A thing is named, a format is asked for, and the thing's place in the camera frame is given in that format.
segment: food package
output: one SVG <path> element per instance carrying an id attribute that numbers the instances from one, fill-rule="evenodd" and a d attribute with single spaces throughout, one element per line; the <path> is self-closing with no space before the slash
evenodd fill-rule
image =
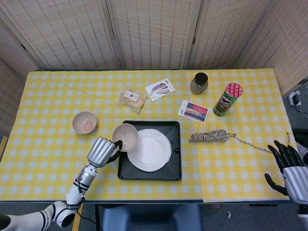
<path id="1" fill-rule="evenodd" d="M 122 88 L 117 104 L 124 104 L 127 107 L 133 109 L 135 112 L 139 113 L 146 95 L 141 94 L 140 92 L 134 91 L 132 89 Z"/>

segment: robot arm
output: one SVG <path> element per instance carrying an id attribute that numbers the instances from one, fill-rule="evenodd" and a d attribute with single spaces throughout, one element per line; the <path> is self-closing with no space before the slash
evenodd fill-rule
<path id="1" fill-rule="evenodd" d="M 268 148 L 276 159 L 285 187 L 277 185 L 267 173 L 265 179 L 272 189 L 289 196 L 295 204 L 299 205 L 297 215 L 308 230 L 308 167 L 304 166 L 293 147 L 286 147 L 278 141 L 274 143 L 279 151 L 271 145 L 268 145 Z"/>
<path id="2" fill-rule="evenodd" d="M 110 157 L 116 147 L 122 149 L 122 141 L 115 143 L 99 137 L 88 154 L 89 164 L 78 174 L 66 194 L 66 203 L 57 201 L 46 209 L 22 216 L 0 215 L 0 231 L 44 231 L 51 222 L 67 227 L 75 218 L 76 211 L 85 201 L 84 195 L 97 175 L 97 168 L 116 159 Z"/>

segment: pringles can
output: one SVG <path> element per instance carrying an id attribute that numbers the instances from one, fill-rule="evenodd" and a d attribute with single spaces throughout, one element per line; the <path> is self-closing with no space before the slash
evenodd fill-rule
<path id="1" fill-rule="evenodd" d="M 217 116 L 224 116 L 235 101 L 242 95 L 243 88 L 237 83 L 229 83 L 218 100 L 213 112 Z"/>

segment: twisted rope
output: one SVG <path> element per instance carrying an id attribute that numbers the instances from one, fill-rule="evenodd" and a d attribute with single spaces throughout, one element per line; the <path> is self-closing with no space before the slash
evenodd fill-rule
<path id="1" fill-rule="evenodd" d="M 191 138 L 189 139 L 189 142 L 226 142 L 229 137 L 233 137 L 233 138 L 237 139 L 239 142 L 244 143 L 244 144 L 248 144 L 251 147 L 256 148 L 258 150 L 271 153 L 270 150 L 267 150 L 265 148 L 259 148 L 255 145 L 253 145 L 252 143 L 243 141 L 243 140 L 237 138 L 235 133 L 229 133 L 229 132 L 226 132 L 223 129 L 214 130 L 214 131 L 211 131 L 211 132 L 204 132 L 204 133 L 193 133 Z M 290 145 L 290 135 L 289 135 L 288 132 L 287 132 L 287 137 L 288 137 L 288 145 Z"/>

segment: table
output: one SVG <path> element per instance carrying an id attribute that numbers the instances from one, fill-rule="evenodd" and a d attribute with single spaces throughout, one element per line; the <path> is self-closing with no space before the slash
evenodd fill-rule
<path id="1" fill-rule="evenodd" d="M 189 83 L 199 71 L 208 74 L 209 87 L 195 95 Z M 176 91 L 153 102 L 148 97 L 140 114 L 116 104 L 121 87 L 145 93 L 145 86 L 166 77 Z M 244 93 L 225 117 L 217 117 L 211 108 L 230 82 L 238 82 Z M 210 109 L 205 124 L 178 115 L 182 100 Z M 76 134 L 72 128 L 74 115 L 81 111 L 91 111 L 98 118 L 98 127 L 90 135 Z M 193 132 L 225 129 L 260 147 L 274 139 L 286 143 L 289 132 L 296 147 L 273 69 L 30 72 L 0 163 L 0 200 L 65 200 L 96 138 L 111 139 L 124 120 L 180 122 L 182 180 L 119 180 L 115 161 L 98 169 L 86 193 L 88 201 L 288 200 L 264 179 L 264 173 L 270 173 L 283 184 L 271 154 L 234 138 L 226 143 L 188 142 Z"/>

